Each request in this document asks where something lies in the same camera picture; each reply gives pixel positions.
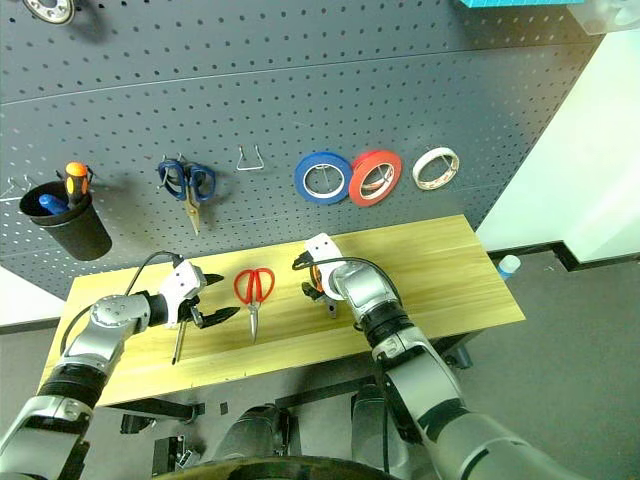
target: red scissor handle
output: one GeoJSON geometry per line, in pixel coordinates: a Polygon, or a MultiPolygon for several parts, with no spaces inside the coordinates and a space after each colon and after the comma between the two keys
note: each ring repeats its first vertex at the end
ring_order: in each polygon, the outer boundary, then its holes
{"type": "Polygon", "coordinates": [[[273,287],[276,284],[276,276],[273,271],[269,268],[256,268],[255,270],[247,269],[241,271],[238,275],[236,275],[235,280],[233,281],[233,290],[236,293],[238,299],[244,303],[245,305],[250,304],[252,301],[256,301],[258,303],[264,302],[271,292],[273,291],[273,287]],[[262,293],[262,282],[260,281],[260,274],[266,273],[271,278],[271,286],[267,293],[262,293]],[[248,275],[249,280],[247,282],[247,291],[244,296],[240,293],[240,289],[238,288],[238,284],[242,278],[248,275]]]}

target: wooden tabletop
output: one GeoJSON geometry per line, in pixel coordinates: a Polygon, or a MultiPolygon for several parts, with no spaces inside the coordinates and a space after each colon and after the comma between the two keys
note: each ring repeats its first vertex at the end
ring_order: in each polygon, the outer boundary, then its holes
{"type": "MultiPolygon", "coordinates": [[[[397,285],[410,319],[429,338],[444,337],[524,320],[511,293],[496,272],[464,216],[426,220],[332,237],[344,255],[380,265],[397,285]]],[[[233,279],[245,268],[269,267],[276,287],[260,307],[258,341],[251,345],[247,309],[225,323],[204,330],[187,326],[182,355],[171,365],[176,330],[149,328],[130,338],[98,405],[111,405],[187,388],[343,357],[369,350],[364,335],[353,329],[348,306],[340,302],[331,319],[323,303],[305,297],[300,284],[308,271],[293,271],[304,251],[299,242],[254,248],[191,261],[205,273],[225,280],[200,293],[203,314],[242,305],[233,279]]],[[[170,264],[144,269],[133,291],[157,293],[170,264]]],[[[59,358],[62,333],[86,305],[122,293],[135,269],[99,273],[74,280],[43,372],[48,377],[59,358]]],[[[70,341],[87,322],[85,315],[70,341]]]]}

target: pegboard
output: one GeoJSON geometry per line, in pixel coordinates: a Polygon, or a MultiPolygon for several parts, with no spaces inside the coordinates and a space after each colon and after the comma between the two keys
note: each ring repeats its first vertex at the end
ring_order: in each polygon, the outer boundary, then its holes
{"type": "Polygon", "coordinates": [[[55,27],[0,4],[1,185],[89,163],[114,241],[103,258],[76,261],[18,202],[0,202],[3,266],[64,296],[74,276],[158,249],[203,255],[457,213],[475,228],[599,40],[558,7],[214,5],[83,2],[77,22],[55,27]],[[250,160],[259,145],[265,169],[236,171],[239,144],[250,160]],[[435,145],[452,147],[461,170],[423,192],[410,169],[435,145]],[[327,149],[353,159],[380,147],[405,161],[381,204],[319,206],[296,193],[303,156],[327,149]],[[218,175],[199,237],[183,204],[156,189],[157,163],[178,152],[218,175]]]}

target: cable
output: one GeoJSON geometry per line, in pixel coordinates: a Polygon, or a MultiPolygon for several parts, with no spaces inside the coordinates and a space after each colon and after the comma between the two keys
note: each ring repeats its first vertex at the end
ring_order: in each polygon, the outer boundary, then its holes
{"type": "Polygon", "coordinates": [[[378,265],[376,265],[370,260],[366,260],[364,258],[359,258],[359,257],[329,258],[325,260],[307,261],[307,262],[301,263],[300,265],[296,265],[294,263],[291,268],[293,270],[304,270],[305,268],[311,268],[314,265],[322,265],[325,263],[334,263],[334,262],[356,262],[356,263],[364,263],[365,265],[369,265],[371,268],[377,271],[380,274],[380,276],[382,276],[382,278],[385,279],[385,281],[391,287],[391,290],[393,290],[394,295],[398,298],[398,303],[400,303],[400,305],[402,306],[402,298],[400,298],[400,293],[398,292],[396,285],[393,283],[389,275],[387,275],[387,272],[385,272],[382,268],[380,268],[378,265]]]}
{"type": "Polygon", "coordinates": [[[382,465],[384,473],[389,473],[389,410],[384,404],[382,414],[382,465]]]}
{"type": "MultiPolygon", "coordinates": [[[[131,279],[131,282],[129,282],[129,286],[124,292],[125,295],[129,295],[129,293],[131,293],[131,289],[133,288],[133,285],[136,283],[136,280],[138,280],[138,277],[142,273],[142,270],[144,269],[144,267],[146,267],[151,260],[153,260],[155,257],[158,257],[160,255],[167,255],[168,257],[171,257],[171,260],[173,260],[174,268],[183,260],[181,255],[178,255],[177,253],[173,253],[173,252],[168,252],[166,250],[160,250],[158,252],[152,253],[146,258],[144,262],[142,262],[142,265],[138,267],[138,270],[136,271],[135,275],[131,279]]],[[[69,322],[69,325],[67,325],[67,328],[62,334],[62,339],[60,340],[60,355],[62,355],[64,351],[67,349],[67,339],[69,338],[69,333],[71,332],[71,329],[76,325],[76,323],[78,323],[78,320],[80,320],[80,317],[82,317],[82,315],[87,313],[91,307],[92,305],[87,305],[86,307],[84,307],[82,310],[80,310],[80,312],[78,312],[78,314],[75,317],[73,317],[73,320],[69,322]]]]}

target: white wall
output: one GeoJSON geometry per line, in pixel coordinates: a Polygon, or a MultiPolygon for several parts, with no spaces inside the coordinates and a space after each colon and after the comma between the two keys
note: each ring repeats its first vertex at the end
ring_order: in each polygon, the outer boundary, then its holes
{"type": "Polygon", "coordinates": [[[640,30],[605,37],[477,233],[582,262],[640,252],[640,30]]]}
{"type": "Polygon", "coordinates": [[[0,267],[0,326],[59,317],[64,302],[0,267]]]}

